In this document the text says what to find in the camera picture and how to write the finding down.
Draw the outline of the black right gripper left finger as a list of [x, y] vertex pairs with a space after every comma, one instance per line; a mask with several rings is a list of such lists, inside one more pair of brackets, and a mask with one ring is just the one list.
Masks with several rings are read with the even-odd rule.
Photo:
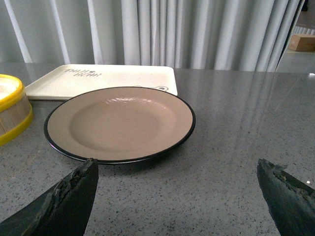
[[93, 208], [98, 163], [89, 159], [0, 224], [2, 236], [82, 236]]

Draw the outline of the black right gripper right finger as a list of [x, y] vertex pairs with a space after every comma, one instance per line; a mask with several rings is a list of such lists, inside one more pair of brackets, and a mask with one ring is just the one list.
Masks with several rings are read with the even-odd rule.
[[285, 168], [266, 159], [258, 160], [257, 178], [269, 213], [282, 236], [313, 236], [315, 190]]

